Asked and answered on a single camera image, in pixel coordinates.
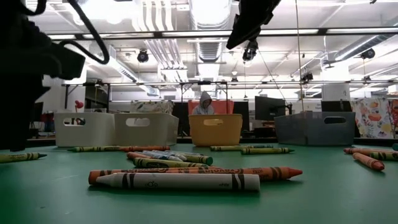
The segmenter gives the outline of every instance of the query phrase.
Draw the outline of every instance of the person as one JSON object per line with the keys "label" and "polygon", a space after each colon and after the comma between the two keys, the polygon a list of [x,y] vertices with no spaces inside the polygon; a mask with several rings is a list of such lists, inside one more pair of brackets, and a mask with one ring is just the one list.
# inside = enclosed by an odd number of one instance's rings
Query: person
{"label": "person", "polygon": [[211,97],[207,92],[201,93],[199,105],[193,109],[192,114],[214,114],[214,108],[211,106]]}

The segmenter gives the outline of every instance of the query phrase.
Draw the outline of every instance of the white bin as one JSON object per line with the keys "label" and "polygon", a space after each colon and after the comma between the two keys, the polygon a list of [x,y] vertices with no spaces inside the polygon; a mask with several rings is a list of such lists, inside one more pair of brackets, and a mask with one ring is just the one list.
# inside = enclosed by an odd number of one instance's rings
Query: white bin
{"label": "white bin", "polygon": [[[84,125],[65,124],[72,118]],[[58,147],[114,145],[114,115],[108,113],[55,113],[55,142]]]}
{"label": "white bin", "polygon": [[177,143],[178,118],[167,113],[114,115],[118,146],[171,146]]}

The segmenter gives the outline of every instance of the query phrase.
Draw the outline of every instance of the green table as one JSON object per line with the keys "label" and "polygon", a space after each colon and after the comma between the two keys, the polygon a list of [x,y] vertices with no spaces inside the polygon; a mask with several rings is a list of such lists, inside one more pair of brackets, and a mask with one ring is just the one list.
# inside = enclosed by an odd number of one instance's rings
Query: green table
{"label": "green table", "polygon": [[342,147],[290,147],[291,154],[173,150],[213,156],[214,165],[289,166],[303,174],[264,182],[261,193],[126,191],[88,185],[93,169],[129,169],[123,152],[67,152],[38,147],[37,161],[0,164],[0,223],[397,223],[398,162],[374,172]]}

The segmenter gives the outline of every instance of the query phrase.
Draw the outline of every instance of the bin handle hole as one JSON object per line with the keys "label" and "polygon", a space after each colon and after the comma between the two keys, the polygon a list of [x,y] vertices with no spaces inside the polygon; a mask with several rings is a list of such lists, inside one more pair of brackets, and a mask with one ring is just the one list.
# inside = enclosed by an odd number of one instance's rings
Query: bin handle hole
{"label": "bin handle hole", "polygon": [[129,127],[148,127],[150,120],[148,118],[128,118],[126,125]]}
{"label": "bin handle hole", "polygon": [[63,120],[63,125],[65,126],[83,126],[86,124],[86,119],[84,118],[65,118]]}
{"label": "bin handle hole", "polygon": [[206,119],[203,121],[203,124],[206,126],[217,126],[222,125],[224,121],[222,119]]}
{"label": "bin handle hole", "polygon": [[326,117],[323,122],[325,124],[343,124],[346,119],[344,117]]}

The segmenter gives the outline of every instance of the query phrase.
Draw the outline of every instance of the gray hoodie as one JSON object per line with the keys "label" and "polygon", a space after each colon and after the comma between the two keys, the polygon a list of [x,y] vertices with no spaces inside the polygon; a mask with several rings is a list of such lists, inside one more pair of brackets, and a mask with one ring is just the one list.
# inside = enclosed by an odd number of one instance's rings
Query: gray hoodie
{"label": "gray hoodie", "polygon": [[[207,108],[203,107],[203,102],[205,100],[210,100],[210,104]],[[198,114],[214,114],[214,108],[211,106],[211,97],[207,92],[202,92],[199,100],[199,105],[196,106],[193,111],[193,115],[198,115]]]}

